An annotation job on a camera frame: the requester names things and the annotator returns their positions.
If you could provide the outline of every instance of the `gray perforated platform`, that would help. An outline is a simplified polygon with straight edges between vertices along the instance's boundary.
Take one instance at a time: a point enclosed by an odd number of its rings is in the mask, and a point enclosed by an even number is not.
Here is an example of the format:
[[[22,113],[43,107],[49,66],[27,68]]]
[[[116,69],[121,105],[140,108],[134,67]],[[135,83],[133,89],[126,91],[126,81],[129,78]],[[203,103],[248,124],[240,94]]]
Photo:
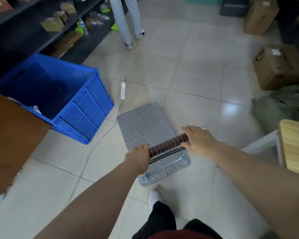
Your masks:
[[[117,122],[128,151],[131,151],[134,146],[145,143],[155,146],[176,136],[156,102],[119,115]],[[189,165],[190,159],[186,150],[174,153],[150,164],[147,172],[139,176],[139,184],[150,185]]]

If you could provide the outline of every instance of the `plastic bottle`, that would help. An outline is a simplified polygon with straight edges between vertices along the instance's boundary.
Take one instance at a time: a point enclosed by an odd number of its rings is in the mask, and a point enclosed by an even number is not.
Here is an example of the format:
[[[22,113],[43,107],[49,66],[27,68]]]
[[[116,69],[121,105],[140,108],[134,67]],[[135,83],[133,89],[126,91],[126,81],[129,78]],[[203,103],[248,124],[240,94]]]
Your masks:
[[[84,34],[89,34],[88,29],[86,28],[85,23],[83,22],[83,20],[81,18],[79,18],[79,21],[80,21],[81,27],[83,28]]]

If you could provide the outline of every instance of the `person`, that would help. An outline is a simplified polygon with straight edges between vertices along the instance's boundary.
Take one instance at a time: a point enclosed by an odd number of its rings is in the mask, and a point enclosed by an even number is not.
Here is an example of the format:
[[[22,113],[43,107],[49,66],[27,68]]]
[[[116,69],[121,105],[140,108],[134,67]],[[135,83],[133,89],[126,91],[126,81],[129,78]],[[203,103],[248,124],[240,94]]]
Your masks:
[[[182,130],[189,138],[182,146],[218,164],[280,239],[299,239],[299,174],[217,141],[207,130],[195,126]],[[74,199],[35,239],[108,238],[133,182],[145,173],[149,161],[148,144],[133,148],[122,163]],[[221,238],[197,219],[176,230],[172,211],[156,191],[150,194],[150,204],[152,213],[133,239]]]
[[[133,50],[132,38],[124,17],[121,0],[110,0],[110,3],[112,6],[112,11],[114,13],[114,19],[117,24],[117,27],[123,35],[125,46],[129,50]],[[145,35],[145,30],[141,29],[141,18],[140,12],[137,7],[137,0],[125,0],[125,3],[132,16],[135,37],[136,39],[140,39]]]

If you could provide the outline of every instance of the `white sneaker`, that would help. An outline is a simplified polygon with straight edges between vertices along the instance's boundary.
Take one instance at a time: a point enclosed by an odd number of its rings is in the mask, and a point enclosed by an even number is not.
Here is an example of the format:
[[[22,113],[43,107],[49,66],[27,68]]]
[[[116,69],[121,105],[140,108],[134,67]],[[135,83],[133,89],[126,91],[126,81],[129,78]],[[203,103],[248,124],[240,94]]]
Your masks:
[[[129,50],[133,50],[133,45],[132,45],[132,44],[129,44],[129,45],[125,44],[125,46],[126,46]]]
[[[157,201],[162,202],[162,196],[158,191],[152,190],[149,194],[149,206],[151,207],[151,209],[153,209],[153,205]]]
[[[141,37],[143,37],[145,35],[145,30],[141,29],[140,33],[138,35],[136,35],[136,39],[139,40]]]

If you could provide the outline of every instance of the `brown cabinet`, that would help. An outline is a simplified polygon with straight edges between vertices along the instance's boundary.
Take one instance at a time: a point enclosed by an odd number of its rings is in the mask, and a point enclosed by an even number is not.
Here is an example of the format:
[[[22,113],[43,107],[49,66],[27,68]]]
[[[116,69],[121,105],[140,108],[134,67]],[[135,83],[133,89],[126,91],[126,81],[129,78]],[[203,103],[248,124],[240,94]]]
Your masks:
[[[0,194],[50,128],[50,124],[0,95]]]

